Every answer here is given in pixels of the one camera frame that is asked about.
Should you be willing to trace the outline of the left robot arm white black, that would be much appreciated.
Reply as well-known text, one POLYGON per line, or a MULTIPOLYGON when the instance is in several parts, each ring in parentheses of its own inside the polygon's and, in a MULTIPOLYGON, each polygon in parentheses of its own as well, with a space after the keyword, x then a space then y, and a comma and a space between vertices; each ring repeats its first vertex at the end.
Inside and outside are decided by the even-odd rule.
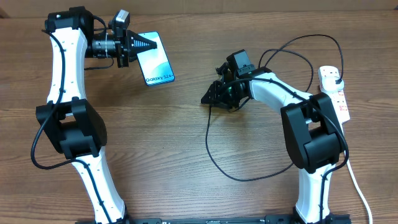
POLYGON ((46 104, 36 107, 40 128, 30 157, 39 169, 67 164, 76 169, 93 205, 94 223, 134 223, 109 171, 106 125, 86 99, 85 59, 110 58, 122 68, 157 44, 128 29, 130 15, 125 10, 119 10, 102 28, 95 28, 95 21, 103 22, 83 6, 50 13, 45 21, 43 32, 52 43, 52 83, 46 104), (65 156, 64 162, 51 166, 37 162, 35 148, 42 133, 65 156))

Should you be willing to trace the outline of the blue Samsung Galaxy smartphone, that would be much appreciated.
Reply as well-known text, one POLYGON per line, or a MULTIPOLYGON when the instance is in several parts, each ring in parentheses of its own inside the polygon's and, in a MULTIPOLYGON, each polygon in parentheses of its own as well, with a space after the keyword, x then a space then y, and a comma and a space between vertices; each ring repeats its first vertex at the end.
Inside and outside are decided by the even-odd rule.
POLYGON ((175 80, 175 75, 158 32, 140 33, 157 44, 156 49, 139 53, 138 62, 147 86, 170 83, 175 80))

